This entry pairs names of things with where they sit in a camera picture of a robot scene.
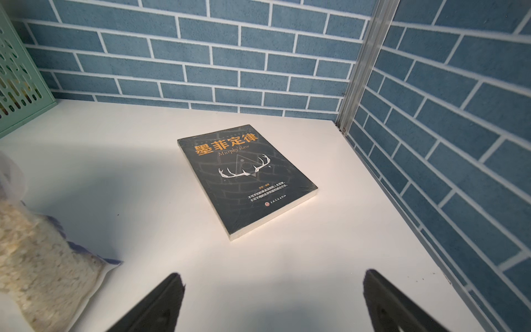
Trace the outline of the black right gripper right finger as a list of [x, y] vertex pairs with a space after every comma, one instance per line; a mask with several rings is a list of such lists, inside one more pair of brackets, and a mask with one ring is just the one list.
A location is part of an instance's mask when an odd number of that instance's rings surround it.
[[364, 298], [375, 331], [447, 329], [374, 269], [365, 272]]

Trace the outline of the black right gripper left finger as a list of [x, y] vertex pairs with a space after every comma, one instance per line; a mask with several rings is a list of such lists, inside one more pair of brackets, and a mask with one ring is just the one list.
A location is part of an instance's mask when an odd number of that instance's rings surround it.
[[178, 273], [168, 275], [108, 332], [174, 332], [185, 294]]

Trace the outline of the white oats bag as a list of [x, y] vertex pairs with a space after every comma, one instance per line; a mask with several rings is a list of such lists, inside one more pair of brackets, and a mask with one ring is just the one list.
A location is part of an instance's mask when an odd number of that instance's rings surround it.
[[70, 241], [24, 204], [24, 174], [1, 155], [1, 330], [69, 331], [119, 260]]

